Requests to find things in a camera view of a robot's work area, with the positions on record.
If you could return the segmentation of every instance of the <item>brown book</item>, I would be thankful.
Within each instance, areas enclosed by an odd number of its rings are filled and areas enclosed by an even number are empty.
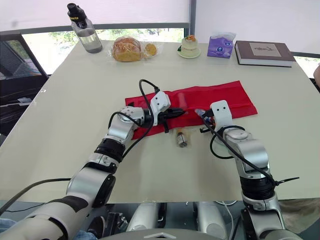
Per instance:
[[[234,48],[240,65],[291,67],[296,61],[280,42],[236,41]]]

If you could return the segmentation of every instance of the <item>book cover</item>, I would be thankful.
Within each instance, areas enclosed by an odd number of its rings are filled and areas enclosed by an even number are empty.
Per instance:
[[[295,62],[285,43],[262,41],[236,41],[241,59],[279,60]]]

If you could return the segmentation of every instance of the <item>water bottle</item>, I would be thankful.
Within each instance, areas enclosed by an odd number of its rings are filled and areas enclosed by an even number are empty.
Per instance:
[[[71,20],[71,27],[78,36],[84,49],[95,54],[102,50],[102,44],[96,33],[92,22],[87,18],[85,11],[74,3],[67,5],[68,16]]]

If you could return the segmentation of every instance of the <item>jeans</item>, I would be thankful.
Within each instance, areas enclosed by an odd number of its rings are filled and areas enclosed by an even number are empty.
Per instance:
[[[0,234],[4,232],[5,230],[11,228],[14,224],[16,224],[15,221],[12,221],[10,219],[6,218],[0,218]],[[86,231],[78,231],[73,240],[96,240],[97,238],[95,235],[93,235],[91,232]]]

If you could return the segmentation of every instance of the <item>chair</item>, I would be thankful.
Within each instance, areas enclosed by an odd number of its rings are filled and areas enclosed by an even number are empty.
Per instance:
[[[21,34],[0,34],[0,134],[10,133],[48,78]]]

